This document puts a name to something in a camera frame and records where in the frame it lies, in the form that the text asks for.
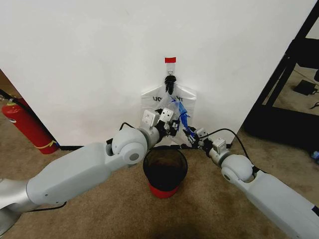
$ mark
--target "red tape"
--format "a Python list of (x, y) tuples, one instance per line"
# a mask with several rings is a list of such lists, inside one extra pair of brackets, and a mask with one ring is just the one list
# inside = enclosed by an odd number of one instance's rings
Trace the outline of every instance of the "red tape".
[(176, 63), (176, 57), (165, 57), (165, 63)]

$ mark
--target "black cable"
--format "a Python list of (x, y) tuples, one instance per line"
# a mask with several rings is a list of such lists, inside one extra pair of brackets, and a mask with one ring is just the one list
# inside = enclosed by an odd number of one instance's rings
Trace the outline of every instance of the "black cable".
[(250, 158), (249, 158), (249, 156), (248, 156), (248, 153), (247, 153), (247, 151), (246, 151), (246, 149), (245, 149), (243, 143), (241, 142), (240, 138), (239, 138), (238, 135), (237, 135), (234, 131), (232, 131), (231, 129), (221, 128), (221, 129), (219, 129), (219, 130), (216, 130), (216, 131), (214, 131), (214, 132), (212, 132), (212, 133), (209, 133), (209, 134), (207, 134), (207, 135), (205, 135), (205, 136), (202, 136), (202, 137), (199, 137), (199, 138), (205, 138), (205, 137), (207, 137), (207, 136), (210, 136), (210, 135), (215, 134), (215, 133), (217, 133), (217, 132), (220, 132), (220, 131), (222, 131), (222, 130), (227, 130), (227, 131), (229, 131), (229, 132), (232, 132), (233, 135), (235, 135), (236, 139), (237, 139), (238, 142), (240, 143), (240, 146), (243, 148), (243, 151), (244, 151), (246, 157), (250, 160)]
[(58, 206), (58, 207), (34, 209), (34, 210), (29, 211), (27, 213), (55, 210), (55, 209), (63, 208), (65, 205), (66, 205), (66, 202), (64, 202), (61, 206)]
[(124, 123), (122, 123), (122, 125), (121, 125), (121, 127), (120, 127), (120, 130), (123, 128), (123, 126), (124, 126), (125, 124), (126, 124), (127, 126), (131, 127), (131, 128), (134, 128), (134, 127), (131, 126), (129, 123), (124, 122)]

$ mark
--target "fire extinguisher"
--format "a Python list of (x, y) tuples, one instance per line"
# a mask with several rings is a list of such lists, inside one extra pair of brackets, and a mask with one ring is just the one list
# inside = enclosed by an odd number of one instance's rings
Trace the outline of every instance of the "fire extinguisher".
[(2, 107), (2, 113), (6, 116), (43, 154), (50, 154), (58, 149), (57, 142), (48, 132), (30, 106), (22, 98), (12, 98), (0, 89), (0, 95), (9, 100)]

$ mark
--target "robotic arm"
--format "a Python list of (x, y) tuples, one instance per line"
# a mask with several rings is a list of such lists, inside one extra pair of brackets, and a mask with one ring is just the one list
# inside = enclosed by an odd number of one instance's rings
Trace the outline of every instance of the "robotic arm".
[[(173, 112), (145, 111), (141, 127), (124, 128), (106, 143), (93, 143), (49, 163), (27, 181), (0, 180), (0, 236), (28, 212), (42, 204), (61, 204), (108, 179), (113, 171), (140, 162), (166, 135), (176, 133)], [(222, 139), (211, 141), (204, 129), (188, 136), (221, 168), (222, 175), (292, 238), (319, 235), (319, 209), (242, 155), (234, 155)]]

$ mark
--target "plastic bag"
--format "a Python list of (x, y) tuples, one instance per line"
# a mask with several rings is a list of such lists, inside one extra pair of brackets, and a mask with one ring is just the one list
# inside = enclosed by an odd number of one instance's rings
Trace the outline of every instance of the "plastic bag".
[(191, 120), (195, 108), (196, 93), (186, 87), (178, 84), (174, 85), (174, 91), (170, 95), (165, 91), (165, 85), (161, 85), (153, 90), (150, 90), (141, 95), (142, 113), (144, 110), (157, 110), (168, 108), (174, 111), (173, 120), (180, 119), (179, 129), (176, 136), (165, 137), (158, 145), (171, 145), (172, 142), (176, 144), (185, 143), (191, 146), (187, 140), (183, 129), (193, 134), (188, 128), (191, 125)]

